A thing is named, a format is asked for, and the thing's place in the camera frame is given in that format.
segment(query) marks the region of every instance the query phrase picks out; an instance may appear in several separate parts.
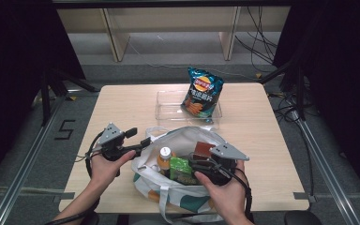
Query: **person's left hand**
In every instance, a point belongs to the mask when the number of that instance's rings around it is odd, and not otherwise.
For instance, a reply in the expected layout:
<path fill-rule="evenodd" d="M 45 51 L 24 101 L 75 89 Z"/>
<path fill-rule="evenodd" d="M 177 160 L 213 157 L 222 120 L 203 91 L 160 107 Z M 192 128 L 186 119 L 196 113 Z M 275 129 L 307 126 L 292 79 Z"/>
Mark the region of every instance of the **person's left hand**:
<path fill-rule="evenodd" d="M 104 158 L 99 152 L 96 152 L 92 156 L 92 179 L 91 182 L 99 186 L 107 187 L 115 178 L 119 171 L 119 168 L 126 162 L 131 160 L 136 154 L 136 151 L 132 150 L 121 156 L 116 161 L 109 161 Z"/>

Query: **bag of chips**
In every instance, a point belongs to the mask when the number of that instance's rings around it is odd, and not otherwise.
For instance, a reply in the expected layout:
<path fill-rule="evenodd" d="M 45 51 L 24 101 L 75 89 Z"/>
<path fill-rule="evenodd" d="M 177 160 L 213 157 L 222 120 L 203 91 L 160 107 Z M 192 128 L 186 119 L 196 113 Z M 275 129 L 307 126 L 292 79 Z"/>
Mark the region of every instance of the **bag of chips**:
<path fill-rule="evenodd" d="M 193 67 L 188 68 L 188 75 L 191 85 L 182 107 L 197 117 L 212 117 L 224 80 L 206 70 Z"/>

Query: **patterned fabric bag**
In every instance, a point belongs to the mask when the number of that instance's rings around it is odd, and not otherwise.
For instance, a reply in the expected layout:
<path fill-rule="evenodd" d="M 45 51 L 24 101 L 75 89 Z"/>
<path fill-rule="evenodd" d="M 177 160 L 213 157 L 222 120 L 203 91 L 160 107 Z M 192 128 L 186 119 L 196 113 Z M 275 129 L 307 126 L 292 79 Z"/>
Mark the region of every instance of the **patterned fabric bag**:
<path fill-rule="evenodd" d="M 134 185 L 146 198 L 159 203 L 160 214 L 171 224 L 180 220 L 191 223 L 220 221 L 218 214 L 196 215 L 170 219 L 166 215 L 167 203 L 187 209 L 191 213 L 200 214 L 213 209 L 213 202 L 204 186 L 184 186 L 166 176 L 155 168 L 159 149 L 169 147 L 177 157 L 187 156 L 193 152 L 197 142 L 220 145 L 225 141 L 215 132 L 202 127 L 181 127 L 169 131 L 157 138 L 142 151 L 140 157 L 133 159 L 131 168 L 135 172 Z"/>

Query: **bottle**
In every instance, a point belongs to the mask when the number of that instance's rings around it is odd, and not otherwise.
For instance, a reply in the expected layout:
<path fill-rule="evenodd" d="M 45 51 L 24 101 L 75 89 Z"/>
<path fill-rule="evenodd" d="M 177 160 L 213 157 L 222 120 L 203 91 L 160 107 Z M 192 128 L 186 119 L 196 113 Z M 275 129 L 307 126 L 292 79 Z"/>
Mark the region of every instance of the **bottle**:
<path fill-rule="evenodd" d="M 160 168 L 160 173 L 168 178 L 170 177 L 171 157 L 175 157 L 175 154 L 169 147 L 161 148 L 157 156 L 157 165 Z"/>

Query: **black backdrop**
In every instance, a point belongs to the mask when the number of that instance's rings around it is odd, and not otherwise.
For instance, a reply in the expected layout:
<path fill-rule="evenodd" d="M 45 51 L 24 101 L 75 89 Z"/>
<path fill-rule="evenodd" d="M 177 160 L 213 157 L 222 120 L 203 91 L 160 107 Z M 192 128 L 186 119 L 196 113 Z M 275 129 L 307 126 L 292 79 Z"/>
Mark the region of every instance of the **black backdrop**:
<path fill-rule="evenodd" d="M 323 118 L 360 177 L 360 0 L 330 0 L 322 41 L 303 68 Z M 290 60 L 315 8 L 293 7 L 275 65 Z"/>
<path fill-rule="evenodd" d="M 14 7 L 0 0 L 0 162 L 12 148 L 47 68 L 84 78 L 56 10 Z"/>

